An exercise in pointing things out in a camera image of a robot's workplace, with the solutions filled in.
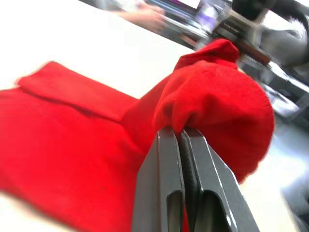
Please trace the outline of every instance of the red fabric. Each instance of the red fabric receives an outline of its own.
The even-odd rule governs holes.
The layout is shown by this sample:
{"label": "red fabric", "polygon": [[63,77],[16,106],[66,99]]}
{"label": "red fabric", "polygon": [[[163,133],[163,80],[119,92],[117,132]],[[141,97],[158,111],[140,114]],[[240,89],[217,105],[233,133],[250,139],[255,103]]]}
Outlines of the red fabric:
{"label": "red fabric", "polygon": [[80,230],[128,232],[139,167],[166,125],[199,129],[241,181],[274,117],[238,55],[217,40],[140,100],[48,63],[0,92],[0,187]]}

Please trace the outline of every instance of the person's hand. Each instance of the person's hand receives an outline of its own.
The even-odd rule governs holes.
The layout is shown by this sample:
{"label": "person's hand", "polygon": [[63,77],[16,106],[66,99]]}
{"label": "person's hand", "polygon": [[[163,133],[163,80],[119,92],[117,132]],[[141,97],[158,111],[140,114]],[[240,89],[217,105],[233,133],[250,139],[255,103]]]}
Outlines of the person's hand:
{"label": "person's hand", "polygon": [[139,19],[138,25],[155,33],[161,32],[165,27],[164,10],[160,7],[145,5],[136,12]]}

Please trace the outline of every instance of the person's arm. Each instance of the person's arm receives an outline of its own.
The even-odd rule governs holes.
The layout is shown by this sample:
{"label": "person's arm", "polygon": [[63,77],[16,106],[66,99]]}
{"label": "person's arm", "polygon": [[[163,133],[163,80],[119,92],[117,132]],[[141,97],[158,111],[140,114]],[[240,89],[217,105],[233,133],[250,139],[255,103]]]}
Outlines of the person's arm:
{"label": "person's arm", "polygon": [[113,12],[119,17],[153,32],[160,32],[164,26],[164,10],[154,6],[143,6],[135,12]]}

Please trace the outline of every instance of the red cloth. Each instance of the red cloth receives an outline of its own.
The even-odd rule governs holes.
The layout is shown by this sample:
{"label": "red cloth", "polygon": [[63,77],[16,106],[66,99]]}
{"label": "red cloth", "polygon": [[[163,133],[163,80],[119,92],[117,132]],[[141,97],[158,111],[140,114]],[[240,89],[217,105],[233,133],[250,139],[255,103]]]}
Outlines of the red cloth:
{"label": "red cloth", "polygon": [[166,125],[199,129],[241,181],[274,117],[238,55],[217,40],[140,100],[48,63],[0,92],[0,187],[80,230],[128,232],[139,167]]}

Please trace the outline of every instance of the white table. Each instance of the white table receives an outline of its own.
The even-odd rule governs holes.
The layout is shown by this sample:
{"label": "white table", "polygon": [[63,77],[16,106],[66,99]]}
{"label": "white table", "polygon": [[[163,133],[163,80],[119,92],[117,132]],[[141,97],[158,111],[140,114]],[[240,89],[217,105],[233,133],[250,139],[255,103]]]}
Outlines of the white table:
{"label": "white table", "polygon": [[[0,89],[50,60],[140,98],[191,53],[156,34],[77,0],[0,1]],[[265,162],[242,185],[261,232],[295,232]],[[0,231],[73,231],[0,193]]]}

